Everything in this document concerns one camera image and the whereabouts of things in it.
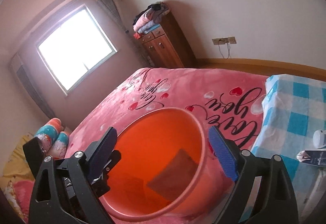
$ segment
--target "checkered tablecloth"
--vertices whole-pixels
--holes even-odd
[[[300,163],[296,155],[315,149],[312,137],[326,130],[326,82],[292,75],[271,76],[262,102],[263,127],[252,153],[271,158],[280,154],[294,187],[299,216],[318,175],[318,167]]]

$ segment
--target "metal screw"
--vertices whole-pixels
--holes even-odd
[[[75,152],[75,154],[74,154],[74,156],[76,157],[76,158],[80,158],[81,156],[83,156],[83,152],[82,151],[77,151],[77,152]]]
[[[275,156],[274,156],[274,160],[276,160],[276,161],[281,161],[282,158],[281,158],[280,155],[275,155]]]
[[[45,162],[49,162],[50,160],[52,160],[52,157],[51,157],[51,156],[46,156],[46,157],[44,158],[44,161],[45,161]]]
[[[250,156],[250,151],[248,151],[248,150],[243,150],[243,151],[241,152],[241,154],[242,154],[243,156],[249,157],[249,156]]]

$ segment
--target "window frame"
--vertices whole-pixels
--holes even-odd
[[[104,57],[102,60],[100,60],[95,66],[93,66],[91,69],[87,68],[85,65],[85,68],[87,69],[87,72],[81,76],[79,78],[78,81],[76,81],[74,83],[73,86],[71,86],[71,88],[69,88],[68,90],[62,85],[62,83],[59,81],[59,79],[56,77],[56,75],[54,74],[54,72],[52,71],[51,67],[48,65],[48,63],[46,62],[45,58],[42,55],[42,52],[40,51],[40,45],[55,31],[57,30],[59,27],[61,27],[61,25],[66,22],[67,20],[69,20],[71,17],[73,17],[74,15],[76,15],[77,13],[86,10],[87,14],[89,15],[89,17],[91,18],[91,20],[93,21],[94,25],[96,26],[96,28],[99,30],[99,32],[101,33],[102,37],[105,39],[105,41],[107,42],[107,44],[109,45],[109,47],[111,48],[112,52],[107,55],[106,57]],[[112,42],[110,41],[110,39],[108,38],[108,36],[105,34],[105,32],[103,31],[103,29],[101,28],[101,26],[99,25],[99,23],[97,22],[97,20],[95,19],[94,15],[91,13],[91,11],[89,10],[89,8],[83,4],[80,7],[76,8],[75,10],[73,10],[72,12],[70,12],[68,15],[66,15],[65,17],[63,17],[61,20],[59,20],[57,23],[55,23],[54,26],[52,26],[47,32],[46,34],[43,35],[42,38],[39,39],[39,41],[36,44],[36,49],[37,52],[42,60],[42,62],[45,64],[45,67],[48,69],[48,71],[50,72],[50,74],[52,75],[52,77],[54,78],[54,80],[56,81],[56,83],[58,84],[58,86],[61,88],[61,90],[64,92],[65,96],[68,96],[69,93],[71,93],[89,74],[91,74],[94,70],[96,70],[100,65],[102,65],[105,61],[107,61],[110,57],[112,57],[114,54],[116,54],[118,51],[115,48],[115,46],[112,44]]]

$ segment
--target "pink bedspread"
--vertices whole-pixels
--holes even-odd
[[[227,139],[250,149],[262,125],[261,101],[266,79],[266,76],[224,69],[140,69],[75,129],[66,157],[85,150],[110,126],[121,133],[137,118],[162,107],[187,109],[203,124],[206,133],[217,125]],[[182,222],[169,218],[151,223]]]

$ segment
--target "window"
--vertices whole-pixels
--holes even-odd
[[[45,64],[65,92],[116,53],[86,8],[62,23],[38,48]]]

